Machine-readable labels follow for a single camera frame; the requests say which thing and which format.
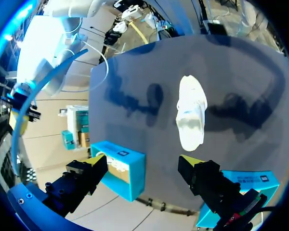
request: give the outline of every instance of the gray table surface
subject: gray table surface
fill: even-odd
[[[213,160],[221,169],[271,170],[282,181],[289,164],[289,63],[284,56],[243,38],[198,35],[164,39],[108,62],[108,78],[90,91],[91,143],[108,140],[145,153],[144,195],[201,208],[203,201],[177,171],[181,154]],[[90,87],[104,75],[105,64],[93,68]],[[189,153],[181,147],[175,123],[184,75],[199,80],[208,100],[204,143]],[[141,108],[148,106],[148,94],[156,96],[150,89],[157,84],[163,101],[154,116]]]

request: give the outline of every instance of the white cable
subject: white cable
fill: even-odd
[[[227,13],[222,14],[222,15],[218,15],[218,16],[215,16],[215,17],[213,17],[213,20],[214,20],[214,19],[218,19],[219,17],[229,16],[229,15],[230,15],[229,7],[227,7],[227,9],[228,9],[228,12],[227,12]]]
[[[75,90],[75,91],[74,91],[74,90],[62,90],[62,92],[78,93],[78,92],[86,92],[86,91],[94,90],[94,89],[96,89],[97,87],[99,87],[99,86],[105,81],[105,79],[106,79],[107,76],[108,76],[108,73],[109,73],[109,65],[108,65],[108,61],[107,61],[106,57],[105,57],[98,49],[96,49],[95,47],[91,46],[89,43],[87,43],[87,42],[85,42],[85,41],[83,41],[83,40],[81,40],[81,39],[80,39],[80,41],[82,41],[84,44],[88,45],[88,46],[91,47],[93,50],[95,50],[96,52],[98,52],[98,53],[102,56],[102,58],[105,60],[105,64],[106,64],[106,74],[105,74],[105,77],[104,77],[104,79],[103,79],[100,83],[98,83],[97,85],[95,85],[93,88],[86,89],[86,90]]]

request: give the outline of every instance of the blue box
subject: blue box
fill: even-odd
[[[109,171],[102,178],[102,183],[124,199],[132,202],[145,189],[145,154],[123,148],[108,141],[91,144],[91,156],[98,152],[105,153],[129,166],[129,182],[115,177]]]
[[[222,172],[223,175],[232,182],[239,182],[241,184],[240,192],[242,194],[246,193],[250,189],[254,189],[266,195],[268,200],[264,206],[266,206],[272,199],[279,187],[279,182],[275,178],[272,171],[240,172],[223,170]],[[203,228],[214,228],[219,219],[219,215],[212,213],[209,207],[204,204],[200,210],[199,219],[196,226]]]
[[[62,131],[61,134],[62,134],[62,140],[63,140],[64,147],[67,150],[75,149],[73,134],[68,130]]]

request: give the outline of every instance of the shoe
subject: shoe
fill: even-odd
[[[201,84],[193,76],[184,76],[180,82],[176,124],[181,146],[194,151],[204,140],[205,110],[208,107]]]

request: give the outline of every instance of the cable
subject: cable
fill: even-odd
[[[243,216],[239,217],[238,221],[244,220],[244,219],[250,220],[250,218],[253,218],[258,213],[261,213],[261,212],[272,212],[272,211],[276,210],[276,208],[277,208],[276,206],[268,206],[268,207],[258,208],[255,211],[252,211],[252,212],[250,211],[250,212],[244,214]]]
[[[33,89],[33,91],[30,93],[30,95],[28,96],[28,98],[24,102],[23,106],[21,107],[21,109],[18,113],[18,118],[16,121],[13,135],[12,135],[12,146],[11,146],[12,167],[13,167],[13,171],[14,171],[15,175],[19,176],[18,167],[17,167],[17,151],[18,151],[18,139],[20,137],[20,129],[21,129],[21,125],[23,122],[23,117],[26,115],[26,112],[27,112],[28,108],[30,107],[32,100],[36,98],[37,94],[42,90],[42,88],[49,81],[51,81],[58,74],[58,72],[65,70],[71,62],[73,62],[75,59],[77,59],[78,57],[80,57],[81,55],[83,55],[86,52],[88,52],[88,49],[84,49],[84,50],[76,53],[72,57],[64,60],[55,69],[50,71],[48,73],[48,75],[37,84],[37,86]]]
[[[276,210],[276,206],[261,207],[261,208],[256,209],[249,215],[257,215],[258,213],[261,213],[261,212],[272,212],[274,210]]]
[[[218,15],[218,16],[215,16],[215,17],[213,17],[213,20],[214,20],[214,19],[218,19],[219,17],[229,16],[229,15],[230,15],[229,7],[227,7],[227,9],[228,9],[228,12],[227,12],[227,13],[221,14],[221,15]]]
[[[255,30],[257,30],[257,29],[261,26],[261,24],[263,23],[263,21],[264,21],[264,17],[263,17],[262,21],[258,24],[258,26],[257,26],[255,29],[252,29],[245,37],[247,37],[248,35],[250,35],[251,32],[254,32]]]
[[[108,65],[108,61],[106,59],[106,57],[103,55],[103,53],[101,53],[99,50],[97,50],[95,47],[91,46],[89,43],[83,41],[80,39],[80,41],[82,41],[84,44],[88,45],[89,47],[91,47],[93,50],[95,50],[96,52],[98,52],[102,58],[105,60],[105,64],[106,64],[106,74],[105,74],[105,77],[104,79],[98,83],[95,87],[93,88],[90,88],[90,89],[86,89],[86,90],[61,90],[62,92],[71,92],[71,93],[79,93],[79,92],[87,92],[87,91],[91,91],[91,90],[94,90],[95,88],[97,88],[98,86],[100,86],[104,81],[105,79],[107,78],[108,76],[108,73],[109,73],[109,65]]]

